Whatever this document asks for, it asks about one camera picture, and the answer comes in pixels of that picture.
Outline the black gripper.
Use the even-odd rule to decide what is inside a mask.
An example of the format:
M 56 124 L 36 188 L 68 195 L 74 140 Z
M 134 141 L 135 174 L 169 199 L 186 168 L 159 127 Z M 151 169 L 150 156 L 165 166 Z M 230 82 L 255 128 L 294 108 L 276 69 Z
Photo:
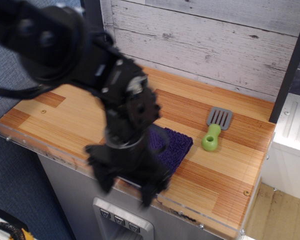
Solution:
M 116 177 L 122 177 L 141 186 L 142 206 L 148 208 L 157 193 L 167 189 L 172 176 L 149 150 L 146 142 L 113 148 L 107 144 L 87 145 L 88 163 L 105 193 L 109 193 Z

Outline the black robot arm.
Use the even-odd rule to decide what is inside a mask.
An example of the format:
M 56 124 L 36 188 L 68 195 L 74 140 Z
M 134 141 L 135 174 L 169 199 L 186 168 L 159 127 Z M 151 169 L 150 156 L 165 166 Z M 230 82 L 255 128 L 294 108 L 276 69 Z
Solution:
M 103 145 L 88 145 L 89 164 L 101 188 L 109 192 L 116 177 L 140 186 L 148 207 L 168 187 L 172 172 L 150 149 L 150 129 L 160 117 L 148 77 L 111 41 L 89 31 L 69 7 L 37 8 L 25 0 L 0 0 L 0 45 L 19 54 L 37 87 L 0 96 L 29 100 L 69 84 L 90 92 L 103 103 L 106 116 Z

